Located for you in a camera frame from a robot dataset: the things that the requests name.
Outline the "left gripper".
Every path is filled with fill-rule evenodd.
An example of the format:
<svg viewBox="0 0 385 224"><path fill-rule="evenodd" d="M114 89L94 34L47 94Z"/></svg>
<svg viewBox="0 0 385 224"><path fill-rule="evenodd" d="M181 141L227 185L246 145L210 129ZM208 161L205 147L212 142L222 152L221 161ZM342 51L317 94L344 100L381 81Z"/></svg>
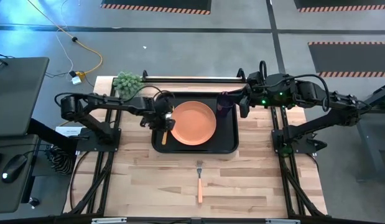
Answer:
<svg viewBox="0 0 385 224"><path fill-rule="evenodd" d="M156 93L152 102L152 109L143 112L141 127L148 125L149 129L156 131L171 131L175 126L175 120L172 118L174 106L170 101L175 98L172 92Z"/></svg>

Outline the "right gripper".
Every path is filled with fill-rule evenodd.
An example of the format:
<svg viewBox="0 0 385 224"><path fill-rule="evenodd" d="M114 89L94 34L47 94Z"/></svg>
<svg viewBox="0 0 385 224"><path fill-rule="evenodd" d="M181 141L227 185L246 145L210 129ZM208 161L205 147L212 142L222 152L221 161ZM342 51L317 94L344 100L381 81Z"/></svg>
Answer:
<svg viewBox="0 0 385 224"><path fill-rule="evenodd" d="M257 105L262 106L264 103L264 92L263 86L266 84L266 73L254 72L249 74L247 84L240 89L232 91L222 91L222 95L232 95L232 105L239 105L240 115L242 118L248 116L250 107Z"/></svg>

